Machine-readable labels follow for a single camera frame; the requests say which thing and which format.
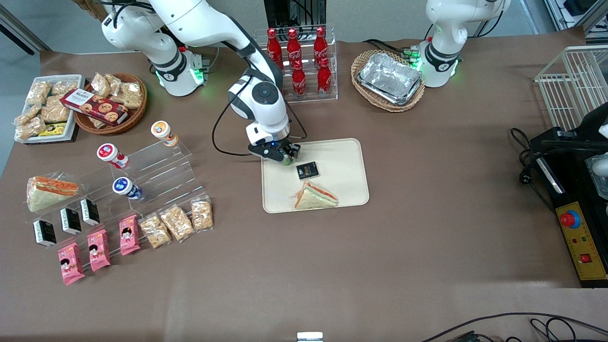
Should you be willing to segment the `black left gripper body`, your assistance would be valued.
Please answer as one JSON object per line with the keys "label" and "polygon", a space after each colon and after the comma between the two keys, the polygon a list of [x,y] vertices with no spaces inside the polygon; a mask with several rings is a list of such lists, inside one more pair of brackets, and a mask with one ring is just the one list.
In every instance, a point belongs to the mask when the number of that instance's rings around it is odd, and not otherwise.
{"label": "black left gripper body", "polygon": [[577,141],[607,142],[606,137],[600,133],[600,128],[607,123],[608,103],[604,103],[585,115],[576,128]]}

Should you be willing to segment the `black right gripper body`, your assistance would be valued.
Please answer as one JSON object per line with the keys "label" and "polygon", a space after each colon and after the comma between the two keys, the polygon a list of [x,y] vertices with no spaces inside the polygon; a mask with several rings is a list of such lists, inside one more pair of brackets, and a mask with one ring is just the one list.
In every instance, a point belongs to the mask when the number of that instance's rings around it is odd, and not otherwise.
{"label": "black right gripper body", "polygon": [[296,144],[291,139],[282,139],[280,141],[267,142],[260,146],[260,157],[263,159],[276,162],[276,153],[278,150],[284,150],[287,153],[287,162],[293,162],[289,156],[289,145]]}

